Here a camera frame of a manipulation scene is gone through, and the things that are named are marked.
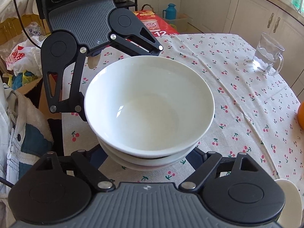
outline white bowl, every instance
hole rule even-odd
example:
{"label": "white bowl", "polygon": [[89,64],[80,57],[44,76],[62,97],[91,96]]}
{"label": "white bowl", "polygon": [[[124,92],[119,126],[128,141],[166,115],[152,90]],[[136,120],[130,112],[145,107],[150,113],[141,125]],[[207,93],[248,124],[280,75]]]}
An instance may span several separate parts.
{"label": "white bowl", "polygon": [[119,157],[117,157],[115,154],[113,154],[104,144],[100,144],[100,146],[102,147],[102,149],[104,150],[104,152],[110,157],[112,158],[116,163],[125,166],[129,169],[132,170],[139,170],[139,171],[153,171],[153,170],[161,170],[167,167],[170,167],[176,163],[179,162],[179,160],[171,163],[171,164],[166,164],[166,165],[162,165],[162,166],[144,166],[144,165],[138,165],[138,164],[133,164],[130,163],[128,161],[125,161]]}
{"label": "white bowl", "polygon": [[211,125],[214,99],[191,68],[157,56],[119,60],[100,71],[85,94],[85,114],[111,147],[160,158],[196,144]]}
{"label": "white bowl", "polygon": [[283,228],[299,228],[302,221],[302,200],[298,188],[286,179],[276,179],[275,182],[283,190],[286,199],[277,222]]}
{"label": "white bowl", "polygon": [[132,155],[120,152],[118,150],[116,150],[115,148],[107,145],[105,142],[103,142],[100,138],[97,138],[99,141],[99,144],[103,144],[103,146],[105,146],[110,152],[112,152],[113,154],[115,154],[117,157],[128,161],[130,163],[133,164],[138,164],[138,165],[142,165],[142,166],[162,166],[162,165],[167,165],[167,164],[171,164],[177,160],[182,160],[183,158],[185,158],[195,147],[196,145],[187,148],[186,150],[183,150],[179,153],[167,156],[167,157],[162,157],[162,158],[158,158],[158,159],[143,159],[143,158],[137,158],[134,157]]}

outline tablecloth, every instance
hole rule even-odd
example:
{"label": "tablecloth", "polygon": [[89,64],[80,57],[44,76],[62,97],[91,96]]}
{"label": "tablecloth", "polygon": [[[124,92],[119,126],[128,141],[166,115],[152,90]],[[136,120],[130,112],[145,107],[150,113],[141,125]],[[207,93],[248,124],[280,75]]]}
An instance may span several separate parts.
{"label": "tablecloth", "polygon": [[[197,146],[204,152],[216,151],[224,157],[247,152],[274,179],[291,180],[303,199],[304,137],[296,116],[300,103],[282,77],[258,71],[251,61],[255,49],[237,35],[170,35],[158,40],[164,46],[161,57],[195,70],[213,93],[215,117]],[[80,87],[83,93],[101,69],[129,57],[111,47],[101,55],[95,69],[84,67]],[[68,98],[73,67],[69,66],[64,73],[63,99]],[[77,113],[63,114],[62,125],[66,155],[98,144],[88,123]],[[140,172],[121,166],[109,157],[99,170],[116,185],[121,181],[178,185],[194,171],[186,159],[167,169]]]}

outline mug handle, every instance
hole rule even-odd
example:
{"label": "mug handle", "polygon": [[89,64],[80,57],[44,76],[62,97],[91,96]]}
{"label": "mug handle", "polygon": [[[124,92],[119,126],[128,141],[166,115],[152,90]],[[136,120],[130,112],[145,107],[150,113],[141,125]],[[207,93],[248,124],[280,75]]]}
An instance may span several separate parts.
{"label": "mug handle", "polygon": [[284,59],[283,59],[282,54],[281,54],[281,53],[277,53],[277,56],[278,56],[279,59],[280,59],[279,67],[278,67],[278,69],[277,69],[276,71],[274,71],[273,73],[270,73],[270,71],[267,70],[267,74],[270,75],[270,76],[275,76],[276,74],[278,74],[278,73],[281,71],[282,67],[283,67]]}

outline plastic bin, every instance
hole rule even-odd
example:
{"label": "plastic bin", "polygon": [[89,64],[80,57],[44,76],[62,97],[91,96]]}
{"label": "plastic bin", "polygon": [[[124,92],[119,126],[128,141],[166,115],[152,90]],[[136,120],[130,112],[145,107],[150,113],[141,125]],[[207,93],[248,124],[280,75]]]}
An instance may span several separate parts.
{"label": "plastic bin", "polygon": [[163,18],[168,24],[173,24],[176,26],[176,30],[178,32],[185,32],[188,28],[188,21],[189,16],[185,15],[184,13],[177,13],[175,20],[167,20]]}

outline orange fruit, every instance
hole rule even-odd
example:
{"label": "orange fruit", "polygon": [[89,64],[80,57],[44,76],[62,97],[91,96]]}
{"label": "orange fruit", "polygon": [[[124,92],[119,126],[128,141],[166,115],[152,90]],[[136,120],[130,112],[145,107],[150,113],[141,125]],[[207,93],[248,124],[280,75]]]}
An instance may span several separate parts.
{"label": "orange fruit", "polygon": [[304,102],[300,104],[298,109],[298,121],[301,128],[304,129]]}

